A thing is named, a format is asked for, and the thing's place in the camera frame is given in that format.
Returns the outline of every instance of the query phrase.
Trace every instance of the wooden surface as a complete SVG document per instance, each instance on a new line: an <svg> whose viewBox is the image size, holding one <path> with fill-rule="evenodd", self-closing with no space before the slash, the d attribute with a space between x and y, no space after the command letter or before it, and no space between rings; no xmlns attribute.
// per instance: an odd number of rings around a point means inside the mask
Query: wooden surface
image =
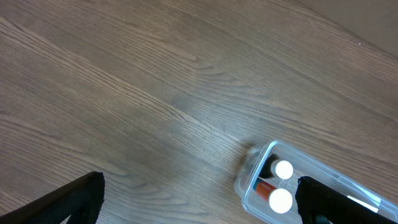
<svg viewBox="0 0 398 224"><path fill-rule="evenodd" d="M98 223L260 223L233 181L271 139L398 203L397 84L291 0L2 0L0 214L98 170Z"/></svg>
<svg viewBox="0 0 398 224"><path fill-rule="evenodd" d="M398 57L398 1L296 1Z"/></svg>

